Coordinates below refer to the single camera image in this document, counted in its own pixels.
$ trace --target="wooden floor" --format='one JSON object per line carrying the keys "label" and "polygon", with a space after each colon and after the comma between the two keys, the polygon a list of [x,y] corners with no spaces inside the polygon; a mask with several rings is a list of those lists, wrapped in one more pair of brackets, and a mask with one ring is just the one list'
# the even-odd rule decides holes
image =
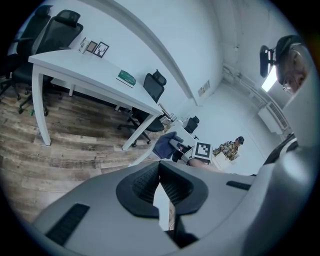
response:
{"label": "wooden floor", "polygon": [[[33,106],[18,114],[13,90],[0,102],[1,186],[17,214],[32,222],[49,204],[91,177],[127,167],[148,148],[142,137],[137,147],[122,151],[132,131],[124,128],[127,116],[114,108],[79,96],[49,95],[45,118],[51,145],[39,134]],[[156,140],[163,133],[151,133]]]}

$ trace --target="picture frame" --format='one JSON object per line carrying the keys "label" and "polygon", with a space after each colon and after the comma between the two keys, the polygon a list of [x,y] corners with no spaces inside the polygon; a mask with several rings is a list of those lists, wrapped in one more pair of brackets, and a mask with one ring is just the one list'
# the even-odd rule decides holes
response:
{"label": "picture frame", "polygon": [[97,43],[94,42],[94,41],[91,41],[88,45],[88,47],[86,48],[86,50],[89,52],[89,53],[93,53],[97,47]]}
{"label": "picture frame", "polygon": [[98,46],[95,48],[93,54],[97,55],[100,58],[102,58],[105,55],[105,53],[108,50],[108,48],[109,48],[109,45],[107,45],[107,44],[105,44],[104,42],[101,41],[98,44]]}

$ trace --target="ceiling light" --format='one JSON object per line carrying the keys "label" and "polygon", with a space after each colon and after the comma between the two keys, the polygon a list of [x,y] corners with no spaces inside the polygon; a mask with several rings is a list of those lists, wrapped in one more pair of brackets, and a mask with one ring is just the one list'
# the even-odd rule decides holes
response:
{"label": "ceiling light", "polygon": [[269,91],[276,81],[277,81],[276,67],[273,66],[266,80],[262,85],[262,89],[264,89],[266,92]]}

